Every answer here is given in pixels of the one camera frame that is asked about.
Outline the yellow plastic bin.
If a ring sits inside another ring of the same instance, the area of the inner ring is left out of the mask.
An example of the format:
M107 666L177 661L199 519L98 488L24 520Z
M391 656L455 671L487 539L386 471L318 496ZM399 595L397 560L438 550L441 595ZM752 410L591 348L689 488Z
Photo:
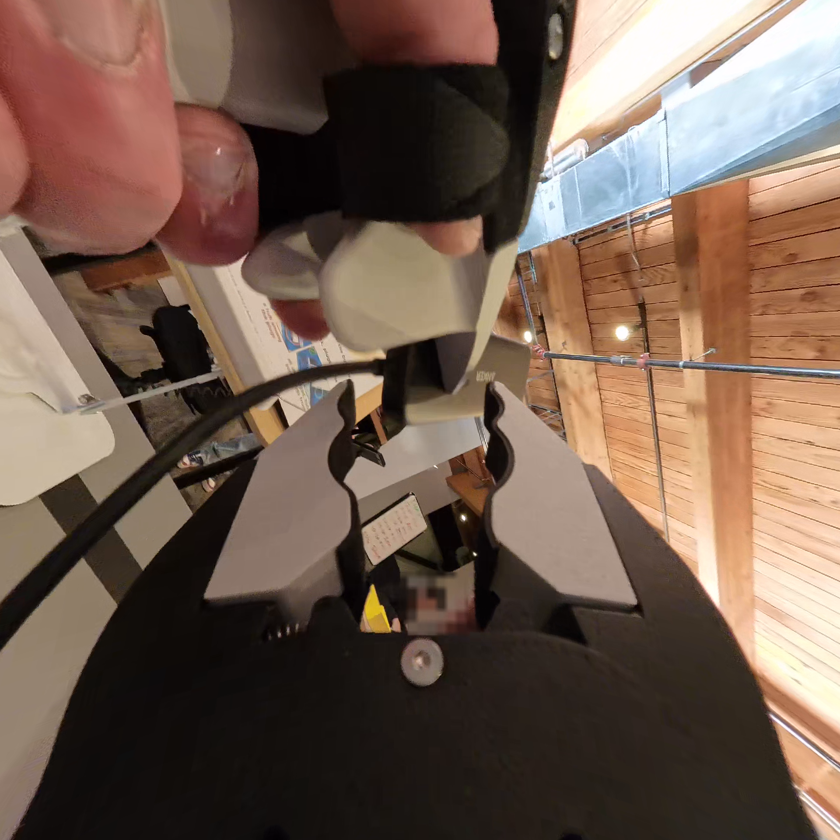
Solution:
M360 630L367 634L390 634L393 630L392 619L389 619L373 584L369 586L364 600Z

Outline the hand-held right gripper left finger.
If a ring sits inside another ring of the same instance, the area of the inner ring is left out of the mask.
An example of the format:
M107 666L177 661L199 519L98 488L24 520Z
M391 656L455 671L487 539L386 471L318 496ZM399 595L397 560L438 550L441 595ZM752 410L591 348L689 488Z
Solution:
M358 502L346 485L355 461L352 384L337 384L257 458L206 600L272 602L309 612L325 596L364 601Z

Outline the small handwritten whiteboard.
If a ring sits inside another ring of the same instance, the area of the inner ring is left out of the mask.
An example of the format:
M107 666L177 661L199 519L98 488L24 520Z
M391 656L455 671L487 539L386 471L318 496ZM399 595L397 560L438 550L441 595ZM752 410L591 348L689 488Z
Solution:
M375 567L425 533L427 520L416 494L410 492L362 524L365 557Z

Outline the silver ventilation duct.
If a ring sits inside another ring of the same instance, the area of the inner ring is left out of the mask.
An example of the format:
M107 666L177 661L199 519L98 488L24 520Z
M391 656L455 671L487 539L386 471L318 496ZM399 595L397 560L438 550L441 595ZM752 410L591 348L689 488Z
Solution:
M822 155L839 140L839 2L782 18L656 114L543 182L523 253L703 187Z

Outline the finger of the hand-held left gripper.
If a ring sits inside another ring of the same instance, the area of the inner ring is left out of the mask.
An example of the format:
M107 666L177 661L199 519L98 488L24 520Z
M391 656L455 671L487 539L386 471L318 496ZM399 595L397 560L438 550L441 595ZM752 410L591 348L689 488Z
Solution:
M275 301L316 301L322 268L349 222L343 217L306 217L262 238L244 260L244 281Z
M456 393L487 346L517 254L516 238L453 257L407 227L362 223L322 264L323 313L353 351L433 341L443 389Z

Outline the black office chair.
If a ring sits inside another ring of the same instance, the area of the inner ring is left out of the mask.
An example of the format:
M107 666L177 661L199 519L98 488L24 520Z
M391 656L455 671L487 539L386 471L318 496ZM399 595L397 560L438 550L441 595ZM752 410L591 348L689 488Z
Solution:
M153 340L162 359L161 367L140 375L142 383L181 382L212 370L209 346L186 304L156 309L152 324L139 326L139 331Z

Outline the person's left hand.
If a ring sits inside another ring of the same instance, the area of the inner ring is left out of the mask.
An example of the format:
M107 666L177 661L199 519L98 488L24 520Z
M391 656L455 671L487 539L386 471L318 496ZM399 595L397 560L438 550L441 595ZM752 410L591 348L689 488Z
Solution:
M221 266L257 246L258 165L220 111L176 105L156 2L2 2L2 216L50 245L152 239Z

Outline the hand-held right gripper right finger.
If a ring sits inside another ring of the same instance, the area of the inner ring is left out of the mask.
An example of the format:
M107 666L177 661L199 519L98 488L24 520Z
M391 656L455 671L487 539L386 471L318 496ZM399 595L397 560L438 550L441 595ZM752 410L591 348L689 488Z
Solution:
M486 389L486 465L495 482L482 517L479 602L618 612L637 596L580 457L503 384Z

